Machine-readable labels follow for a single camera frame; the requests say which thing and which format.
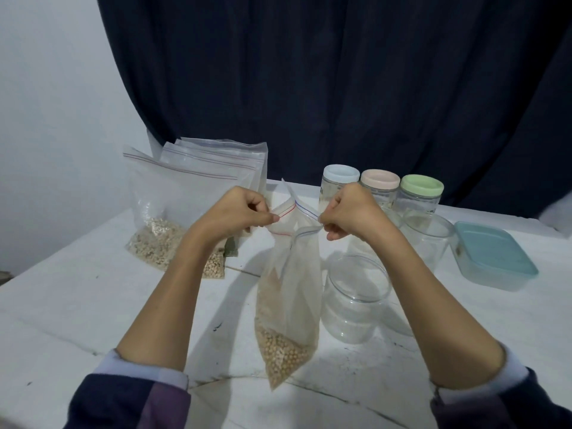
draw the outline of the sleeve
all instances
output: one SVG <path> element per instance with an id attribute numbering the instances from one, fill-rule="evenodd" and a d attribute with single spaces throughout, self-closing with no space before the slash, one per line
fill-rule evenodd
<path id="1" fill-rule="evenodd" d="M 188 378 L 176 370 L 122 360 L 111 351 L 71 399 L 66 428 L 182 429 Z"/>
<path id="2" fill-rule="evenodd" d="M 504 347 L 507 360 L 487 384 L 437 389 L 431 410 L 440 429 L 572 428 L 572 413 L 552 403 L 531 369 Z"/>

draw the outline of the stack of bags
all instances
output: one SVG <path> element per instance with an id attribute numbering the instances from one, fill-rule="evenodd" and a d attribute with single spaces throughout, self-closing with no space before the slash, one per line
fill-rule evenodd
<path id="1" fill-rule="evenodd" d="M 181 138 L 166 143 L 158 161 L 132 147 L 125 147 L 123 156 L 137 228 L 126 248 L 163 271 L 186 230 L 231 187 L 265 194 L 266 143 Z M 236 246 L 225 243 L 211 254 L 204 278 L 224 278 L 225 245 Z"/>

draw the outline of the navy blue curtain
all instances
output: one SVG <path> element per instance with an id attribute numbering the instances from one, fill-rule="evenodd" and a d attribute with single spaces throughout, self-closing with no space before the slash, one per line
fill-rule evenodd
<path id="1" fill-rule="evenodd" d="M 416 172 L 524 217 L 572 189 L 570 0 L 98 0 L 162 143 L 266 141 L 268 176 Z"/>

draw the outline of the blue jar lid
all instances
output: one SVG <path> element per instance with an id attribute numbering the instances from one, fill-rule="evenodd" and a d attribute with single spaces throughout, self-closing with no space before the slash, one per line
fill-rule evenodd
<path id="1" fill-rule="evenodd" d="M 492 271 L 532 278 L 538 269 L 522 247 L 505 230 L 459 221 L 455 230 L 468 258 Z"/>

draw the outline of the forearm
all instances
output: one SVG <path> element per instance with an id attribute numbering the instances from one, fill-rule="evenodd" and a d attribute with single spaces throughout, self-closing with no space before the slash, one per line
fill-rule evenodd
<path id="1" fill-rule="evenodd" d="M 427 268 L 403 234 L 382 221 L 368 241 L 387 268 L 431 380 L 471 388 L 502 368 L 504 350 Z"/>
<path id="2" fill-rule="evenodd" d="M 117 346 L 127 361 L 182 371 L 189 347 L 203 269 L 212 251 L 188 232 L 175 258 Z"/>

